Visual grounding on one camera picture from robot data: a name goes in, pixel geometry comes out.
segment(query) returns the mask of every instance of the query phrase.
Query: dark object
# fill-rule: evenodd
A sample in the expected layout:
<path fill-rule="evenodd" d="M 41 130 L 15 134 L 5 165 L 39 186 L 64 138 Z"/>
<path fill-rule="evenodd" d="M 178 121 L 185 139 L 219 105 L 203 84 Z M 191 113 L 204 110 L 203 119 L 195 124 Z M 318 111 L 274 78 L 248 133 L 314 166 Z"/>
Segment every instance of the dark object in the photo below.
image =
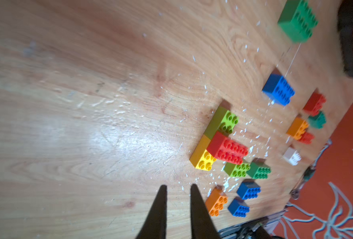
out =
<path fill-rule="evenodd" d="M 203 202 L 198 186 L 193 184 L 190 190 L 191 236 L 196 239 L 220 239 L 210 215 Z"/>
<path fill-rule="evenodd" d="M 211 221 L 210 215 L 203 202 L 198 186 L 193 184 L 190 189 L 191 201 L 191 237 L 192 239 L 220 239 L 219 233 L 216 231 Z M 150 208 L 149 214 L 143 224 L 141 231 L 137 235 L 137 239 L 158 239 L 166 238 L 166 212 L 167 212 L 167 186 L 162 185 L 158 194 Z M 270 235 L 261 226 L 260 220 L 247 222 L 244 224 L 247 236 L 255 239 L 270 239 Z"/>
<path fill-rule="evenodd" d="M 337 14 L 344 72 L 353 78 L 353 0 L 344 0 Z"/>
<path fill-rule="evenodd" d="M 136 238 L 166 238 L 166 216 L 167 186 L 161 185 L 145 223 Z"/>
<path fill-rule="evenodd" d="M 315 172 L 316 172 L 316 168 L 313 165 L 309 166 L 305 170 L 303 179 L 301 180 L 300 184 L 295 189 L 293 189 L 290 193 L 292 199 L 297 200 L 299 198 L 300 190 L 304 187 L 304 184 L 312 178 Z"/>

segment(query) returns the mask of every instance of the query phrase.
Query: green lego brick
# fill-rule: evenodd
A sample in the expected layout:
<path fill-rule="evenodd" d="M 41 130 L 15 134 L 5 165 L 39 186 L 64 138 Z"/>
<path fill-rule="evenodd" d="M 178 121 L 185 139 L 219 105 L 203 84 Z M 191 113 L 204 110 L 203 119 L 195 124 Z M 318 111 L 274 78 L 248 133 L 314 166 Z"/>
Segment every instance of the green lego brick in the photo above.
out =
<path fill-rule="evenodd" d="M 293 42 L 306 42 L 318 21 L 305 0 L 288 0 L 278 25 Z"/>
<path fill-rule="evenodd" d="M 263 163 L 252 162 L 247 174 L 253 179 L 266 179 L 268 178 L 271 168 Z"/>
<path fill-rule="evenodd" d="M 320 111 L 317 116 L 308 117 L 308 123 L 313 128 L 323 128 L 327 122 L 324 112 Z"/>
<path fill-rule="evenodd" d="M 207 126 L 204 135 L 212 140 L 216 131 L 221 132 L 225 136 L 232 133 L 233 127 L 238 123 L 238 117 L 229 110 L 219 106 L 210 123 Z"/>
<path fill-rule="evenodd" d="M 224 171 L 230 177 L 245 177 L 246 172 L 250 169 L 249 163 L 242 163 L 241 165 L 235 165 L 231 163 L 226 163 L 224 166 Z"/>

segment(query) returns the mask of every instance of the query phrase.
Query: teal lego brick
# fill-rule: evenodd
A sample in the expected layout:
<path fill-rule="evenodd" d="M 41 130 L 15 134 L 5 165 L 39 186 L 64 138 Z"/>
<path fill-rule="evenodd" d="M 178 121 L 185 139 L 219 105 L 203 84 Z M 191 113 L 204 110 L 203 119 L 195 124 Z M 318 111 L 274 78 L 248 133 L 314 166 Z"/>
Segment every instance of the teal lego brick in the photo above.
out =
<path fill-rule="evenodd" d="M 249 163 L 242 163 L 241 165 L 226 163 L 223 170 L 230 177 L 245 177 L 247 175 L 246 173 L 249 169 L 250 169 Z"/>
<path fill-rule="evenodd" d="M 308 117 L 308 123 L 312 128 L 323 128 L 327 122 L 324 112 L 320 111 L 317 116 Z"/>
<path fill-rule="evenodd" d="M 221 132 L 224 136 L 229 136 L 238 122 L 238 117 L 235 114 L 222 106 L 219 106 L 204 131 L 204 135 L 210 140 L 212 140 L 217 131 Z"/>
<path fill-rule="evenodd" d="M 266 179 L 271 172 L 271 168 L 263 163 L 252 162 L 247 174 L 252 179 Z"/>
<path fill-rule="evenodd" d="M 306 42 L 318 21 L 305 0 L 288 0 L 278 25 L 293 42 Z"/>

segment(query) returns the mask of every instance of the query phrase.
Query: orange lego brick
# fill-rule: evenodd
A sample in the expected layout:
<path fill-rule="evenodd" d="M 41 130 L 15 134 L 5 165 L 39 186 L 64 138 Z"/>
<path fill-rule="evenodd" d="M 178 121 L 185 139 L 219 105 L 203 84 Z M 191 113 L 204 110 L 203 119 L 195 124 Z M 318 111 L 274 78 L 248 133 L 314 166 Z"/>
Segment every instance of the orange lego brick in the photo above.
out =
<path fill-rule="evenodd" d="M 305 133 L 305 129 L 308 128 L 308 123 L 300 117 L 296 117 L 289 127 L 287 134 L 294 137 L 295 140 L 299 140 L 302 134 Z"/>
<path fill-rule="evenodd" d="M 219 216 L 219 211 L 228 202 L 227 195 L 220 189 L 214 188 L 206 200 L 206 207 L 211 216 Z"/>

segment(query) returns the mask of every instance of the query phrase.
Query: yellow lego brick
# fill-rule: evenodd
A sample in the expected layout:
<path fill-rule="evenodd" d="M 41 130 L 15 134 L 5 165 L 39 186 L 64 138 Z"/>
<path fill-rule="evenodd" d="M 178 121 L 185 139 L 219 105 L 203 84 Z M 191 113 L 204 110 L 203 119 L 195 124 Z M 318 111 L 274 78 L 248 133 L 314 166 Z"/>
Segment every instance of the yellow lego brick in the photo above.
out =
<path fill-rule="evenodd" d="M 296 117 L 289 127 L 287 134 L 294 137 L 295 140 L 299 140 L 302 134 L 305 133 L 305 129 L 308 128 L 308 123 L 300 117 Z"/>
<path fill-rule="evenodd" d="M 206 149 L 211 140 L 203 135 L 198 145 L 196 146 L 193 154 L 190 157 L 190 162 L 196 169 L 210 171 L 212 164 L 216 161 Z"/>

